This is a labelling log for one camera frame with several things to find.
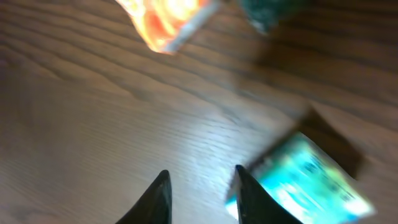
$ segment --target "brown tabletop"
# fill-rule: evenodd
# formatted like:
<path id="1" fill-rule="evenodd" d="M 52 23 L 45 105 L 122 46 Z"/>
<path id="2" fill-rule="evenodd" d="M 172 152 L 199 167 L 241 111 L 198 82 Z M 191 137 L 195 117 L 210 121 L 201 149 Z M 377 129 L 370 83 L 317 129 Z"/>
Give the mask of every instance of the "brown tabletop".
<path id="1" fill-rule="evenodd" d="M 111 0 L 0 10 L 1 224 L 114 223 L 162 169 L 173 224 L 237 223 L 234 165 L 310 110 L 365 158 L 362 223 L 397 223 L 398 3 L 320 1 L 265 37 L 231 3 L 174 56 Z"/>

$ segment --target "orange package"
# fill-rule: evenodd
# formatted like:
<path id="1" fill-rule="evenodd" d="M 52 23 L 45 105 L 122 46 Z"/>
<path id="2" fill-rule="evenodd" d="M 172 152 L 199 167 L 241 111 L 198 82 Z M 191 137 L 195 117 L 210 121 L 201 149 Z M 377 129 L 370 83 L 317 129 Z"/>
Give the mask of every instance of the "orange package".
<path id="1" fill-rule="evenodd" d="M 172 54 L 220 6 L 220 0 L 116 0 L 148 47 Z"/>

